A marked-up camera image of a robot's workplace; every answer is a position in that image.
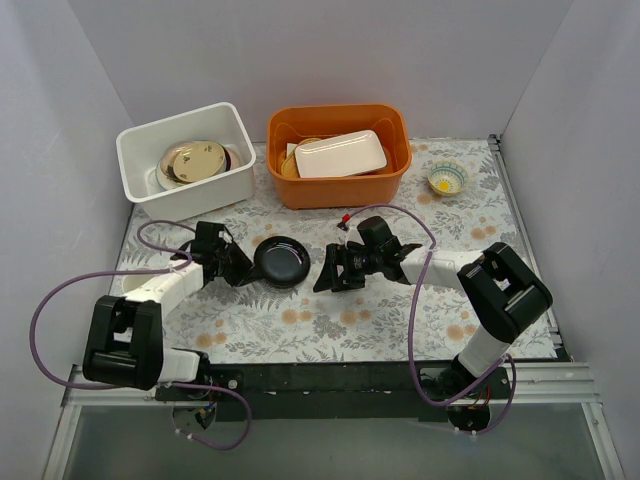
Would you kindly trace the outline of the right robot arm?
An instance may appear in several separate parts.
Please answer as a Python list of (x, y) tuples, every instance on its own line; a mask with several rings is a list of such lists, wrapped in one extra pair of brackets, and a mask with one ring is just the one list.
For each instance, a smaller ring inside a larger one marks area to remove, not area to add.
[(496, 242), (483, 251), (446, 251), (433, 245), (403, 244), (386, 221), (370, 217), (355, 227), (340, 226), (344, 243), (325, 251), (315, 292), (361, 289), (367, 276), (416, 289), (424, 284), (464, 292), (479, 327), (448, 368), (432, 382), (432, 390), (448, 404), (475, 397), (489, 384), (489, 375), (504, 360), (515, 340), (553, 304), (549, 289), (507, 244)]

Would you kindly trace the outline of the black small plate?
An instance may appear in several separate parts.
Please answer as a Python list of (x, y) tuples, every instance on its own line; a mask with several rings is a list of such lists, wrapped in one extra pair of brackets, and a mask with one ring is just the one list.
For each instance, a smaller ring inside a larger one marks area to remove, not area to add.
[(256, 248), (253, 277), (277, 288), (291, 288), (306, 279), (310, 267), (310, 256), (299, 241), (274, 236)]

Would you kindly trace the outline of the pink plate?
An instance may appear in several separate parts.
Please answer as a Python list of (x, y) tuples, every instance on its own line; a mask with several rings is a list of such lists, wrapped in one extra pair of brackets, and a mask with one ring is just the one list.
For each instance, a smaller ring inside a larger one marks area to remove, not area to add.
[(242, 157), (237, 153), (237, 151), (231, 146), (226, 146), (225, 149), (229, 153), (230, 169), (236, 170), (238, 168), (241, 168), (244, 165), (244, 161)]

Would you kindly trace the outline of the brown glossy small plate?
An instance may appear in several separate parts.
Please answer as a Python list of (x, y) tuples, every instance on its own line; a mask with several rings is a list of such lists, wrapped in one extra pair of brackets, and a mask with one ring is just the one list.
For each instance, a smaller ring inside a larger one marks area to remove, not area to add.
[(176, 182), (178, 184), (186, 184), (186, 181), (181, 180), (175, 174), (174, 171), (174, 163), (177, 159), (178, 155), (183, 152), (190, 153), (196, 147), (196, 142), (178, 142), (172, 146), (170, 146), (163, 154), (160, 162), (159, 168), (165, 178)]

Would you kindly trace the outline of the beige plate with red marks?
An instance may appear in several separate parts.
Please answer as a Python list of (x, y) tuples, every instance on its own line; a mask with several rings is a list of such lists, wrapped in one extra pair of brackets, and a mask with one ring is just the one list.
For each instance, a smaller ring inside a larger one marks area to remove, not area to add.
[(196, 183), (224, 172), (228, 165), (226, 149), (212, 141), (195, 141), (190, 152), (180, 153), (174, 163), (174, 171), (186, 184)]

